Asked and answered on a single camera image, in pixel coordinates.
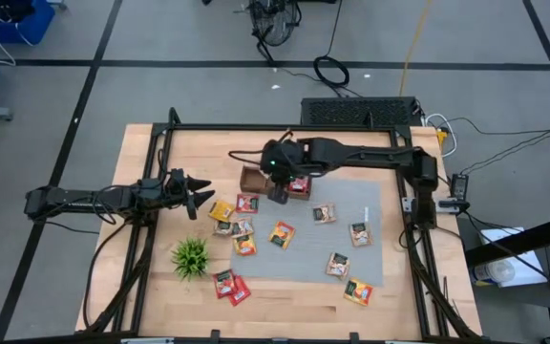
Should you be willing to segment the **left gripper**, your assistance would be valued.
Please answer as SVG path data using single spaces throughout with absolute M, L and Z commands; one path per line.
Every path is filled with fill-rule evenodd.
M 214 190 L 199 192 L 211 184 L 208 180 L 194 179 L 186 176 L 180 168 L 172 169 L 169 172 L 169 179 L 163 187 L 162 204 L 168 209 L 178 206 L 185 206 L 190 220 L 197 219 L 197 208 L 209 200 Z

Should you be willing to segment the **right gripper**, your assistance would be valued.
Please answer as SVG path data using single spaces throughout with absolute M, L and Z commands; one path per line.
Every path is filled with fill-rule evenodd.
M 267 198 L 277 204 L 286 204 L 286 183 L 309 176 L 314 165 L 308 157 L 310 140 L 269 140 L 263 148 L 260 170 L 273 182 Z

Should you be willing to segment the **yellow tea packet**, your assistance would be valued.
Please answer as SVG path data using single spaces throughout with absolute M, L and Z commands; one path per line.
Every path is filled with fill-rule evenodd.
M 234 210 L 235 206 L 233 204 L 217 200 L 209 209 L 208 216 L 217 221 L 228 222 Z

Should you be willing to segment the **orange tea packet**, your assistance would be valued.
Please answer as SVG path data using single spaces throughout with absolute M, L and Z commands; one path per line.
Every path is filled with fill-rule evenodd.
M 370 303 L 373 290 L 372 285 L 356 278 L 350 278 L 346 283 L 343 296 L 351 302 L 366 307 Z
M 296 229 L 285 223 L 277 222 L 268 236 L 268 241 L 282 249 L 287 249 L 295 235 Z
M 248 256 L 257 253 L 254 236 L 247 234 L 233 239 L 233 247 L 237 255 Z

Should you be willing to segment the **wooden three-compartment tray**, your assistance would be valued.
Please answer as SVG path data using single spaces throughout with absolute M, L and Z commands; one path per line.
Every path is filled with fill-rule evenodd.
M 274 182 L 268 179 L 258 167 L 244 165 L 240 177 L 240 189 L 242 193 L 255 193 L 267 195 Z M 310 198 L 312 179 L 310 178 L 310 189 L 306 194 L 289 192 L 289 198 L 307 201 Z

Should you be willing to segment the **green plant in white pot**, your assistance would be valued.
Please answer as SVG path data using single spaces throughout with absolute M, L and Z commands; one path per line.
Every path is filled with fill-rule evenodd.
M 174 273 L 181 280 L 190 281 L 194 277 L 204 276 L 209 261 L 207 241 L 201 238 L 186 238 L 172 252 L 171 261 L 176 265 Z

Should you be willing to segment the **grey mesh mat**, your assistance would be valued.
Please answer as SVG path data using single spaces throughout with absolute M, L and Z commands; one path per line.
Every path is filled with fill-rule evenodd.
M 319 204 L 335 205 L 335 222 L 314 223 L 312 208 Z M 355 247 L 349 226 L 364 222 L 366 206 L 370 210 L 373 244 Z M 287 249 L 268 241 L 277 222 L 296 229 Z M 312 183 L 307 201 L 290 198 L 286 204 L 277 204 L 262 195 L 252 223 L 257 253 L 249 256 L 234 253 L 231 258 L 231 268 L 244 277 L 337 283 L 337 277 L 326 274 L 328 258 L 337 252 L 349 257 L 350 277 L 377 287 L 384 284 L 381 187 L 377 182 L 319 178 Z

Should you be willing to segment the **black perforated computer case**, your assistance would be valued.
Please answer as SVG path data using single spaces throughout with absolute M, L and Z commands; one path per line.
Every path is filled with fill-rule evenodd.
M 415 97 L 312 97 L 301 101 L 303 125 L 419 126 L 423 116 Z

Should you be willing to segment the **black floor fan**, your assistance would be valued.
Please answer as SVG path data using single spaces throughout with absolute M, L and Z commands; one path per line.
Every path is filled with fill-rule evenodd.
M 249 0 L 247 9 L 252 34 L 271 47 L 286 43 L 302 20 L 296 0 Z

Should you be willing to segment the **black power adapter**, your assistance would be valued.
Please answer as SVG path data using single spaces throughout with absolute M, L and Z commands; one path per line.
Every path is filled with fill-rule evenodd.
M 459 200 L 467 197 L 469 176 L 465 174 L 453 174 L 451 179 L 451 194 Z

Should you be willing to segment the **round white container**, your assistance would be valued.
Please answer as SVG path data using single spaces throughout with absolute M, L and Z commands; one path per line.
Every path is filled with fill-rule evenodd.
M 515 267 L 507 260 L 486 263 L 470 269 L 472 283 L 478 286 L 510 282 L 515 276 Z

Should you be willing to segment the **blue plastic bin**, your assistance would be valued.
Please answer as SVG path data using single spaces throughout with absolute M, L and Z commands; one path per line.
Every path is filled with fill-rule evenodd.
M 36 45 L 54 16 L 47 0 L 0 0 L 0 43 Z

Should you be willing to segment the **white box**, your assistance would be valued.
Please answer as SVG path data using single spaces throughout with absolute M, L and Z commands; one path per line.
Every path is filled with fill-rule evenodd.
M 510 282 L 497 284 L 496 286 L 499 288 L 533 285 L 546 282 L 546 278 L 541 275 L 543 269 L 534 251 L 522 253 L 518 258 L 508 257 L 500 260 L 507 260 L 510 262 L 515 267 L 516 276 Z

